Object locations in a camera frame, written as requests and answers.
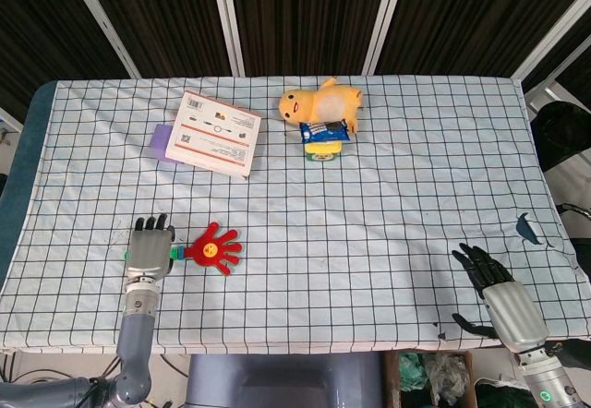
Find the blue snack bag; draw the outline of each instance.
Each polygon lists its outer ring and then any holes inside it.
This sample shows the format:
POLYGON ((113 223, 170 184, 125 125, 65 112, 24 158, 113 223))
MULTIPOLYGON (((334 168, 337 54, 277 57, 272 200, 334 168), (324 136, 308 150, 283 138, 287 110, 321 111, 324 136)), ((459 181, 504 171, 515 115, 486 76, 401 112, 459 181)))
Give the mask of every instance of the blue snack bag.
POLYGON ((345 121, 326 124, 299 124, 303 143, 350 140, 345 121))

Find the blue cloth edge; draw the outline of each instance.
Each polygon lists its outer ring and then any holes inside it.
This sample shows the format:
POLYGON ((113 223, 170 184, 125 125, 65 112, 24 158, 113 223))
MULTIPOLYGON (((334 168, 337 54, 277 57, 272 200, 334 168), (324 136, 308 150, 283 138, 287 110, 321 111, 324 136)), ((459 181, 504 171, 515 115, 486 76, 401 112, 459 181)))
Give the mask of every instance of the blue cloth edge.
POLYGON ((0 197, 0 216, 5 223, 3 231, 0 231, 0 287, 4 286, 27 216, 56 85, 57 81, 47 82, 35 91, 30 101, 25 126, 18 140, 10 174, 0 197))

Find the stuffed animal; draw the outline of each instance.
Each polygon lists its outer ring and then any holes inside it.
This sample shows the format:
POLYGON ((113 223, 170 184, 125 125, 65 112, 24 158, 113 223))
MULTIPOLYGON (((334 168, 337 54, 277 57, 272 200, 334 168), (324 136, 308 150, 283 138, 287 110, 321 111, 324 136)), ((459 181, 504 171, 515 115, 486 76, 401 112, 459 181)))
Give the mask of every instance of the stuffed animal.
POLYGON ((360 89, 337 85, 336 78, 329 78, 317 91, 286 91, 279 101, 279 112, 287 123, 293 125, 344 120, 348 131, 355 134, 359 106, 360 89))

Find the red toy hand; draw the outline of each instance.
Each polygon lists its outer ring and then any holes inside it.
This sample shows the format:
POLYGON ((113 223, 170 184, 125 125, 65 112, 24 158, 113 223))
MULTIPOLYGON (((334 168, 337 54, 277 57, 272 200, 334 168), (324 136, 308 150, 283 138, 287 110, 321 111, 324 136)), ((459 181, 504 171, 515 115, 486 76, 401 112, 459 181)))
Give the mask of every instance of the red toy hand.
POLYGON ((231 271, 222 261, 225 260, 232 265, 237 265, 240 259, 227 253, 240 252, 242 245, 238 242, 228 243, 238 237, 236 230, 230 230, 217 238, 214 237, 219 228, 220 225, 217 222, 210 223, 203 236, 197 239, 193 246, 185 248, 185 257, 195 259, 197 264, 202 267, 216 267, 221 274, 227 276, 231 271))

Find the black chair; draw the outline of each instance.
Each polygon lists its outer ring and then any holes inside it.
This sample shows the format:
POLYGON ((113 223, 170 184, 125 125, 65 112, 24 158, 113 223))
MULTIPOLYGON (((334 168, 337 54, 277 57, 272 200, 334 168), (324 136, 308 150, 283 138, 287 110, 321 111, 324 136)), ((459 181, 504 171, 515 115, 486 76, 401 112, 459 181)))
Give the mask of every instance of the black chair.
MULTIPOLYGON (((585 216, 591 222, 591 210, 577 207, 572 203, 561 203, 556 206, 556 209, 559 214, 563 214, 566 211, 576 212, 577 214, 585 216)), ((576 261, 585 274, 591 278, 591 238, 577 237, 572 238, 571 242, 573 243, 574 251, 576 252, 576 261)))
POLYGON ((544 105, 531 127, 543 172, 591 148, 591 114, 573 103, 544 105))

